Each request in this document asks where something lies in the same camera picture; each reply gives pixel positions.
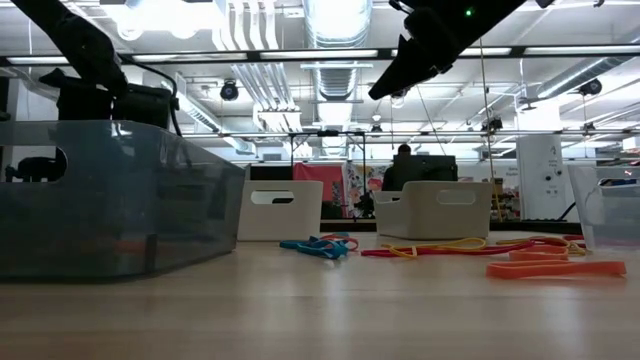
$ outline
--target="orange silicone strip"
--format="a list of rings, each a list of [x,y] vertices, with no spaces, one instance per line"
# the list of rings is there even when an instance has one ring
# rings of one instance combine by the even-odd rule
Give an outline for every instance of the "orange silicone strip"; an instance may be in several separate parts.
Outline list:
[[[511,261],[528,260],[568,260],[569,248],[554,245],[535,245],[527,249],[509,253]]]
[[[624,275],[622,261],[571,262],[564,260],[537,260],[491,263],[487,276],[502,279],[520,279],[532,276],[559,276],[571,274]]]

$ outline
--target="orange rubber band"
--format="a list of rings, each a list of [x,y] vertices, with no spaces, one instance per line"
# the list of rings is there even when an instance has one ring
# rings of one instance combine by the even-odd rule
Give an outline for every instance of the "orange rubber band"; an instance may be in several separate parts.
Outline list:
[[[497,262],[487,266],[488,277],[501,279],[574,274],[620,276],[626,273],[627,270],[622,261],[571,262],[564,260],[537,260]]]

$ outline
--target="table surface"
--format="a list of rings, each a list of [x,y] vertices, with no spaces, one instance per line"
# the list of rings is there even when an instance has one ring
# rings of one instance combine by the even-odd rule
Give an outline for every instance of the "table surface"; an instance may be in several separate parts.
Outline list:
[[[626,279],[486,278],[500,259],[329,261],[240,243],[154,279],[3,285],[0,359],[640,358],[638,262]]]

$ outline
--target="computer monitor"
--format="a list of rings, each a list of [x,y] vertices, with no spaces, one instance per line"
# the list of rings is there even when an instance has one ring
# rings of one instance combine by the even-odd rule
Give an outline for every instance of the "computer monitor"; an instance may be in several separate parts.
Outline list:
[[[396,155],[393,158],[393,178],[398,191],[409,181],[458,181],[456,157]]]

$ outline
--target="black camera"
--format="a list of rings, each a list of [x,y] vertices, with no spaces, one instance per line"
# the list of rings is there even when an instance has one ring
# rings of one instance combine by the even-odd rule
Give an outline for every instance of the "black camera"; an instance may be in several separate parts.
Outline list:
[[[220,90],[220,97],[225,101],[234,101],[238,98],[238,87],[235,80],[228,79],[224,81],[224,85]]]

